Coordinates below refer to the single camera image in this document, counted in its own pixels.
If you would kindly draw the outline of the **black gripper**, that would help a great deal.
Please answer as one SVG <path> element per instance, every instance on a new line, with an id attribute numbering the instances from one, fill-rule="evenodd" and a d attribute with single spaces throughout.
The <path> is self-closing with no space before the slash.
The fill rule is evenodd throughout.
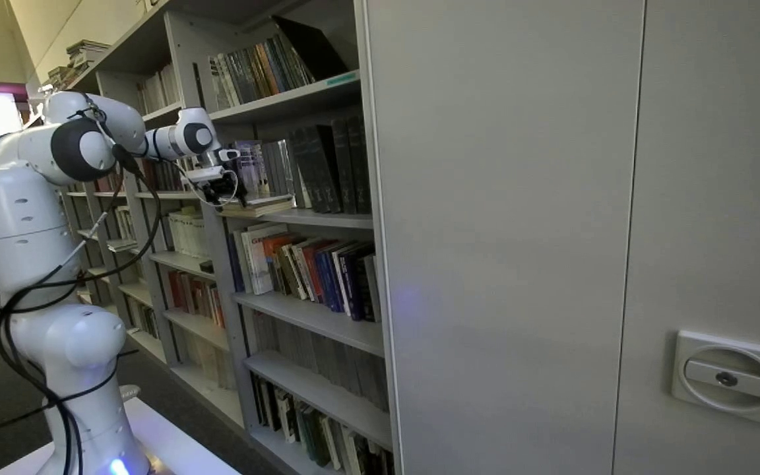
<path id="1" fill-rule="evenodd" d="M 235 201 L 246 202 L 246 184 L 235 170 L 222 173 L 199 186 L 209 202 Z"/>

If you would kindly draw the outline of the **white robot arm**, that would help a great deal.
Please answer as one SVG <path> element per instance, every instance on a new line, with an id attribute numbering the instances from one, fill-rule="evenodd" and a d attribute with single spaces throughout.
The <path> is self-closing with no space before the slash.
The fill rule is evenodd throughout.
<path id="1" fill-rule="evenodd" d="M 89 91 L 53 91 L 44 119 L 0 135 L 0 355 L 36 388 L 53 454 L 40 475 L 147 475 L 116 380 L 125 329 L 74 298 L 79 246 L 57 190 L 116 166 L 191 158 L 187 178 L 211 197 L 223 148 L 199 108 L 149 129 L 137 108 Z"/>

